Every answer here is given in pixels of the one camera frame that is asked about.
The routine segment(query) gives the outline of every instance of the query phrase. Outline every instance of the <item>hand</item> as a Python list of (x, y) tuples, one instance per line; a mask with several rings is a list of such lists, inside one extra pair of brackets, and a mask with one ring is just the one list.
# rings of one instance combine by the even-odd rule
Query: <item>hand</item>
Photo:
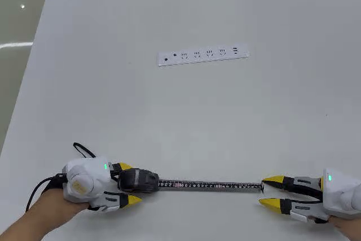
[(88, 203), (71, 203), (65, 200), (62, 189), (51, 189), (40, 196), (25, 216), (40, 221), (48, 233), (67, 223), (88, 206)]
[(330, 217), (328, 222), (338, 228), (351, 241), (361, 241), (361, 218), (344, 220), (339, 217)]

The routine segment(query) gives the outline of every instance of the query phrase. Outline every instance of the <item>black tape measure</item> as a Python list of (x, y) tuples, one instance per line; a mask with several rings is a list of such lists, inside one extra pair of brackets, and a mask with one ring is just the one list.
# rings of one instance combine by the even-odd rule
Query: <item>black tape measure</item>
[(131, 168), (119, 173), (118, 188), (126, 192), (152, 193), (158, 190), (259, 192), (261, 183), (205, 182), (159, 179), (158, 174)]

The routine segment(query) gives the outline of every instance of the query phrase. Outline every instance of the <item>power strip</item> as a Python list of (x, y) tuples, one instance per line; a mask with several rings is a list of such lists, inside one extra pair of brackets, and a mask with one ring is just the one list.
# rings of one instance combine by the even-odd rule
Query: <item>power strip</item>
[(233, 46), (212, 46), (158, 54), (158, 66), (177, 65), (216, 60), (248, 58), (249, 51), (244, 43)]

